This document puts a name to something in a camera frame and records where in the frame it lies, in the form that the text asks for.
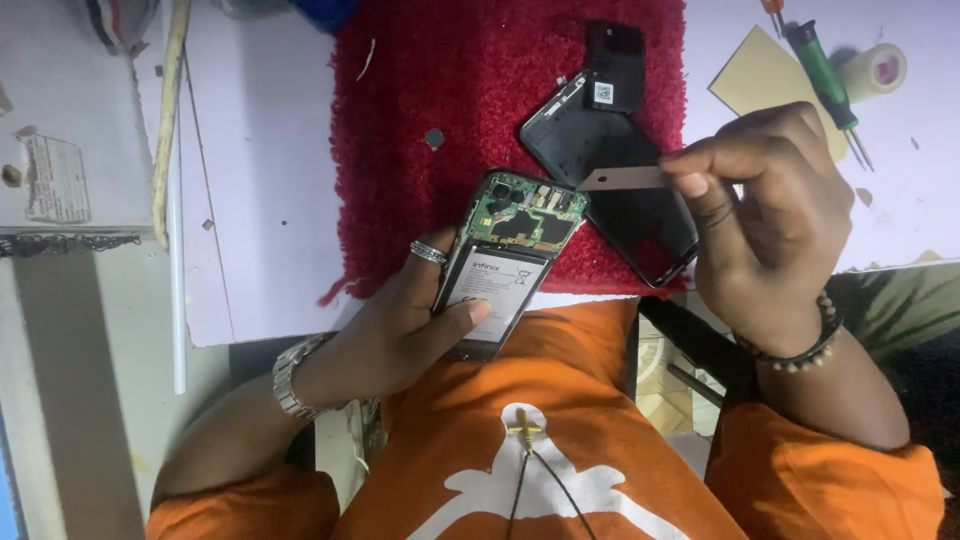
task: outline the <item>cardboard piece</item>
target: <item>cardboard piece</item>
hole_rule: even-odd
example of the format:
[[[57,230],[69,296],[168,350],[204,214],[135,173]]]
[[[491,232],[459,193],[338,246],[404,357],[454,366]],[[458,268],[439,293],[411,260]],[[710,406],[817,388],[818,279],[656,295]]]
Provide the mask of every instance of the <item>cardboard piece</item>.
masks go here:
[[[709,90],[740,116],[808,101],[820,113],[833,161],[847,155],[847,139],[820,105],[804,68],[759,26],[750,31]]]

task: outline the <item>beaded bracelet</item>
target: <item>beaded bracelet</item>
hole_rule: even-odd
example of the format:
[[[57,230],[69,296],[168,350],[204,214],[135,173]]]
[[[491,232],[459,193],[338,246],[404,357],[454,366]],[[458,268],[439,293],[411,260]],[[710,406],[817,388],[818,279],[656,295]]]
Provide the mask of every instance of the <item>beaded bracelet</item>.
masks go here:
[[[737,345],[746,350],[754,360],[770,364],[775,371],[785,370],[787,373],[797,373],[813,366],[822,366],[833,357],[833,340],[843,326],[843,316],[837,313],[826,291],[820,291],[820,295],[817,296],[817,308],[820,310],[821,319],[820,339],[801,355],[792,358],[770,356],[747,339],[736,334],[734,338]]]

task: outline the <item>screwdriver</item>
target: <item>screwdriver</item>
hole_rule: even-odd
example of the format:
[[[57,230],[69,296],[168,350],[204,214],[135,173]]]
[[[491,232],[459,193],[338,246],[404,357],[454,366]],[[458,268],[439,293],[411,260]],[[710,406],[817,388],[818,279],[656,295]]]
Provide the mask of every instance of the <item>screwdriver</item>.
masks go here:
[[[777,39],[783,38],[783,32],[786,31],[786,25],[783,23],[783,15],[780,10],[783,9],[783,0],[760,0],[763,4],[763,10],[770,13],[770,20],[774,21],[774,30],[777,31]]]
[[[844,137],[847,138],[847,143],[850,144],[856,160],[860,161],[861,166],[866,161],[870,170],[874,171],[874,164],[870,161],[870,156],[867,156],[867,150],[863,147],[863,143],[860,142],[860,137],[857,136],[854,129],[860,121],[850,110],[850,98],[847,96],[847,90],[840,82],[840,77],[833,70],[833,66],[827,60],[824,48],[820,46],[820,39],[817,38],[817,32],[813,29],[815,22],[811,20],[787,31],[787,41],[790,42],[790,46],[797,54],[800,65],[804,67],[806,76],[813,84],[813,90],[817,93],[820,103],[827,110],[830,118],[833,119],[837,129],[843,132]],[[863,156],[863,160],[857,155],[857,150],[859,150],[860,156]]]

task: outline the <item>person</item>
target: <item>person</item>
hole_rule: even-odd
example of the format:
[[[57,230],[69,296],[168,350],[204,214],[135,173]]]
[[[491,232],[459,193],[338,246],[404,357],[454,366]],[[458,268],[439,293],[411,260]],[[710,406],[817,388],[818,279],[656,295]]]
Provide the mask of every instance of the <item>person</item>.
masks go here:
[[[725,406],[705,481],[623,392],[636,301],[531,311],[493,362],[437,361],[491,307],[431,315],[441,267],[413,254],[332,340],[188,429],[148,537],[934,538],[932,456],[821,295],[853,194],[816,110],[747,114],[660,167],[697,222],[700,294],[756,370],[758,399]],[[420,241],[446,252],[453,236]],[[284,456],[318,412],[376,397],[388,442],[341,515],[329,477]]]

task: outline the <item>green screwdriver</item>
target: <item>green screwdriver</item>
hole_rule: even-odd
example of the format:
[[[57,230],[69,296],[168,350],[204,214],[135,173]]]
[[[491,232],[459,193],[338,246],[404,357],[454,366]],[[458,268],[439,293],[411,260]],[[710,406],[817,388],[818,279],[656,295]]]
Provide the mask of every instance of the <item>green screwdriver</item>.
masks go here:
[[[847,138],[847,143],[850,144],[853,155],[856,156],[861,165],[866,161],[867,166],[873,171],[874,164],[870,161],[870,156],[867,155],[867,150],[863,147],[863,143],[860,142],[860,137],[857,136],[854,129],[860,121],[850,110],[850,98],[847,97],[847,90],[843,87],[840,77],[837,76],[833,66],[827,60],[824,48],[820,46],[817,31],[813,29],[815,22],[811,20],[804,25],[788,30],[787,40],[793,47],[794,53],[797,54],[800,65],[804,67],[806,76],[813,84],[813,90],[820,98],[820,103],[833,118],[833,123],[836,124],[837,129],[843,132],[843,135]],[[860,151],[863,160],[860,160],[857,150]]]

